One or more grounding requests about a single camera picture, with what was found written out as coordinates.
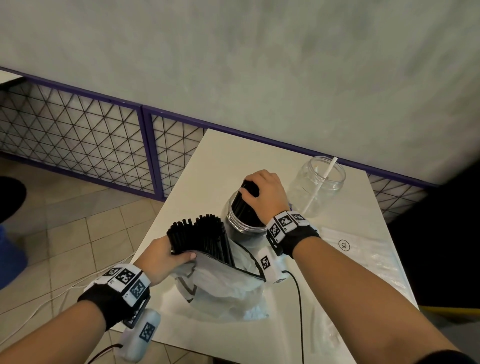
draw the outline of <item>wire grid panel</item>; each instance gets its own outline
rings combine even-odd
[[[422,188],[407,183],[389,180],[373,174],[369,174],[368,179],[387,223],[427,195]]]
[[[0,97],[0,150],[154,193],[129,107],[25,82]]]
[[[163,194],[167,197],[203,138],[206,129],[152,115]]]

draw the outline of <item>wall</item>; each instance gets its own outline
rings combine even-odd
[[[480,152],[475,0],[3,0],[0,65],[442,182]]]

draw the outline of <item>forearm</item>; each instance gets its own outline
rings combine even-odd
[[[455,347],[400,293],[323,240],[293,257],[358,363],[412,364]]]
[[[0,363],[81,364],[104,332],[98,307],[80,301],[0,353]]]

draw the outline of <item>blue object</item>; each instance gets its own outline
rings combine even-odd
[[[0,225],[0,290],[13,281],[27,266],[27,257],[22,249],[7,238]]]

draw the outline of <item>tiled floor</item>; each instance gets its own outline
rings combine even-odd
[[[0,291],[0,341],[42,303],[70,286],[89,283],[96,272],[133,254],[163,203],[0,158],[0,175],[21,180],[27,198],[4,222],[10,238],[28,256],[28,267]],[[63,309],[82,289],[68,292]],[[46,303],[0,350],[41,326],[60,311],[65,294]],[[119,340],[105,333],[92,356]],[[211,358],[152,342],[142,364],[203,364]],[[108,352],[96,364],[123,364]]]

